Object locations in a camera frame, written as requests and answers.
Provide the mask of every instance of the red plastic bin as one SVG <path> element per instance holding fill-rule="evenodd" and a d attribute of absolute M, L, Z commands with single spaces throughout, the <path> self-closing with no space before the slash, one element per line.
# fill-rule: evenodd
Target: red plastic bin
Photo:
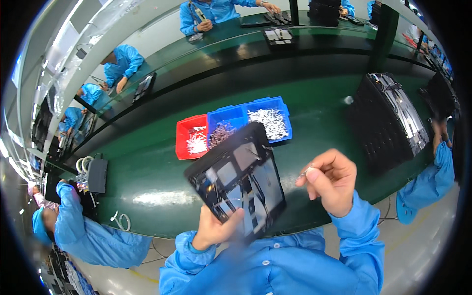
<path fill-rule="evenodd" d="M 208 137 L 207 114 L 191 116 L 177 122 L 176 155 L 179 160 L 197 159 L 208 152 L 205 151 L 198 154 L 190 154 L 187 150 L 187 140 L 189 139 L 188 130 L 197 126 L 206 126 L 206 128 L 200 132 L 203 132 L 203 134 Z"/>

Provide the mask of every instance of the blue plastic bin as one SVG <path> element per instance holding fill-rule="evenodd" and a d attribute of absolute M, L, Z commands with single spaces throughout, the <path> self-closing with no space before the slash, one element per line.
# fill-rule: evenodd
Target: blue plastic bin
<path fill-rule="evenodd" d="M 275 109 L 279 110 L 280 114 L 284 117 L 285 127 L 287 128 L 288 136 L 282 137 L 277 140 L 269 140 L 269 143 L 276 143 L 282 140 L 287 140 L 292 138 L 292 125 L 290 124 L 290 120 L 288 116 L 290 113 L 288 112 L 287 105 L 284 104 L 284 101 L 281 96 L 278 97 L 266 97 L 254 100 L 253 102 L 246 102 L 244 103 L 245 112 L 247 115 L 247 111 L 256 112 L 258 110 L 268 110 L 268 109 Z"/>
<path fill-rule="evenodd" d="M 240 129 L 242 126 L 247 125 L 247 111 L 242 104 L 237 106 L 227 106 L 219 108 L 213 112 L 207 113 L 208 116 L 208 146 L 210 146 L 210 135 L 215 131 L 218 123 L 230 123 L 233 128 Z"/>

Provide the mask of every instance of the hand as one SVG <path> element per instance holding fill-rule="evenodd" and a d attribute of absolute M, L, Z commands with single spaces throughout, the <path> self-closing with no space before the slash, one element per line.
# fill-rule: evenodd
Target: hand
<path fill-rule="evenodd" d="M 200 223 L 192 241 L 192 246 L 196 250 L 202 251 L 208 249 L 211 245 L 223 243 L 233 234 L 243 218 L 244 210 L 238 209 L 222 224 L 208 206 L 204 204 L 200 209 Z"/>
<path fill-rule="evenodd" d="M 442 133 L 441 125 L 436 120 L 433 120 L 431 122 L 431 126 L 433 127 L 433 131 L 434 131 L 435 134 L 440 135 Z"/>
<path fill-rule="evenodd" d="M 108 90 L 108 83 L 103 82 L 103 84 L 100 85 L 100 89 L 102 89 L 103 91 L 107 91 Z"/>
<path fill-rule="evenodd" d="M 117 84 L 117 94 L 119 94 L 123 90 L 123 87 L 125 87 L 126 82 L 128 82 L 128 78 L 121 78 L 121 81 L 119 81 Z"/>
<path fill-rule="evenodd" d="M 310 200 L 320 196 L 324 209 L 339 218 L 351 211 L 357 167 L 345 155 L 329 150 L 314 158 L 300 173 L 295 185 L 306 183 Z"/>
<path fill-rule="evenodd" d="M 264 3 L 262 6 L 264 6 L 268 12 L 274 14 L 274 13 L 280 13 L 280 8 L 275 6 L 274 4 L 270 4 L 270 3 Z"/>
<path fill-rule="evenodd" d="M 197 31 L 200 31 L 200 32 L 208 32 L 212 28 L 213 28 L 213 23 L 209 19 L 197 25 Z"/>
<path fill-rule="evenodd" d="M 441 127 L 442 134 L 447 134 L 447 119 L 442 120 L 439 127 Z"/>
<path fill-rule="evenodd" d="M 344 7 L 342 6 L 339 6 L 339 8 L 341 8 L 341 11 L 339 12 L 340 15 L 343 17 L 343 16 L 346 16 L 347 15 L 347 9 L 345 9 Z"/>

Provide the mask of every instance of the yellow floor line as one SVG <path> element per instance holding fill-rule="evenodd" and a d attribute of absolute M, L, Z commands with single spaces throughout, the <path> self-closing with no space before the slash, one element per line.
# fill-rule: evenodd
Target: yellow floor line
<path fill-rule="evenodd" d="M 390 252 L 392 252 L 393 250 L 395 250 L 399 245 L 401 245 L 406 239 L 408 239 L 413 232 L 415 232 L 418 227 L 426 220 L 426 218 L 428 218 L 431 214 L 431 210 L 432 208 L 436 207 L 437 205 L 437 202 L 432 204 L 430 209 L 428 210 L 428 212 L 426 214 L 424 214 L 424 216 L 420 219 L 420 221 L 418 221 L 418 224 L 416 224 L 414 227 L 412 227 L 405 235 L 403 235 L 403 237 L 393 246 L 393 247 L 390 247 L 389 249 L 386 249 L 385 250 L 385 255 L 389 254 Z"/>
<path fill-rule="evenodd" d="M 130 271 L 131 273 L 137 275 L 137 276 L 140 277 L 140 278 L 145 278 L 145 279 L 147 279 L 147 280 L 149 280 L 149 281 L 151 281 L 151 282 L 153 282 L 153 283 L 156 283 L 156 284 L 159 283 L 158 280 L 152 279 L 152 278 L 150 278 L 150 277 L 148 277 L 148 276 L 145 276 L 145 275 L 142 275 L 142 274 L 140 274 L 139 272 L 136 272 L 136 271 L 134 271 L 134 270 L 129 270 L 129 271 Z"/>

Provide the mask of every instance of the floor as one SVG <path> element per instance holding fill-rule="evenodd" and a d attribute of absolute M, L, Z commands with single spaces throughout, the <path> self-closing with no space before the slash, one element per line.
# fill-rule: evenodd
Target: floor
<path fill-rule="evenodd" d="M 398 220 L 380 223 L 379 240 L 386 244 L 382 295 L 415 294 L 434 266 L 446 244 L 454 221 L 459 187 L 454 188 L 439 202 L 419 211 L 408 226 Z M 377 203 L 381 217 L 395 217 L 395 194 Z M 324 226 L 326 253 L 339 257 L 339 238 L 332 224 Z M 101 294 L 135 295 L 158 294 L 159 267 L 173 253 L 174 241 L 154 238 L 143 263 L 133 270 L 91 265 L 73 258 L 76 266 Z"/>

